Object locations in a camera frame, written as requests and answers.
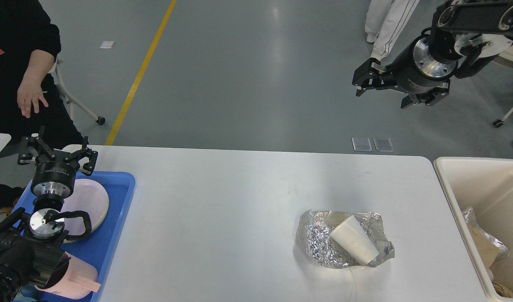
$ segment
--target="white plate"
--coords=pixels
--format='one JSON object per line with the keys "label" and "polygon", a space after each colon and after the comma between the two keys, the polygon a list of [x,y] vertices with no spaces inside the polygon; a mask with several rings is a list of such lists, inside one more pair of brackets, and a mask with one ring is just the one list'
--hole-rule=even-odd
{"label": "white plate", "polygon": [[[92,233],[104,221],[108,208],[106,189],[94,180],[80,178],[74,183],[74,193],[65,198],[61,212],[86,211],[91,218]],[[82,218],[65,218],[65,229],[69,235],[81,235],[86,230]]]}

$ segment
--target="sneaker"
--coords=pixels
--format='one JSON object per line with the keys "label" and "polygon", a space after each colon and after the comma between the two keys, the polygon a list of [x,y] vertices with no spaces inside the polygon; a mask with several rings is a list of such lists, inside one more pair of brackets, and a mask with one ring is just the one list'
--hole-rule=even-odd
{"label": "sneaker", "polygon": [[366,35],[366,42],[369,42],[369,43],[374,43],[376,42],[376,39],[378,38],[378,35],[373,33],[373,32],[369,32],[367,35]]}

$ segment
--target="trash bin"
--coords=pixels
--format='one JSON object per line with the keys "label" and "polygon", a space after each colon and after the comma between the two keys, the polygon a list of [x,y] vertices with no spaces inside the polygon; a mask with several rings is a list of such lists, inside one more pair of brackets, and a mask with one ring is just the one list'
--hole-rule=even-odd
{"label": "trash bin", "polygon": [[461,214],[473,207],[480,227],[508,247],[508,257],[491,270],[494,281],[513,292],[513,160],[439,157],[434,166],[486,295],[492,301],[513,302],[496,294]]}

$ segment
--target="blue tray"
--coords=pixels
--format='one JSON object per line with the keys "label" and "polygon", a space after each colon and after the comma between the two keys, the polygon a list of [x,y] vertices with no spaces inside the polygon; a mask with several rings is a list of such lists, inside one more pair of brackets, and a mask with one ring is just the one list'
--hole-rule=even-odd
{"label": "blue tray", "polygon": [[[134,195],[135,179],[130,173],[95,171],[87,177],[78,172],[76,179],[78,178],[90,178],[101,183],[109,196],[109,209],[102,224],[87,239],[63,243],[60,248],[94,266],[98,270],[98,283],[101,283],[102,286],[98,292],[92,292],[80,300],[72,300],[42,292],[42,300],[49,302],[98,301]],[[23,207],[25,212],[29,214],[33,211],[33,201],[35,199],[35,195],[31,193],[30,188],[31,182],[27,185],[15,207]]]}

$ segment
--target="person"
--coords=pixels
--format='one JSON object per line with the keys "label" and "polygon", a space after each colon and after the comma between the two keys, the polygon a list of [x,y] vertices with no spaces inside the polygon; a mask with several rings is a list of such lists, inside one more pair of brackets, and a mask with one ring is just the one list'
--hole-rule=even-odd
{"label": "person", "polygon": [[83,137],[48,74],[61,51],[59,29],[38,0],[0,0],[0,133],[37,133],[61,149]]}
{"label": "person", "polygon": [[370,57],[381,61],[389,55],[418,3],[419,0],[371,0],[364,26],[366,42],[374,44]]}
{"label": "person", "polygon": [[23,193],[23,187],[0,184],[0,215],[9,216]]}

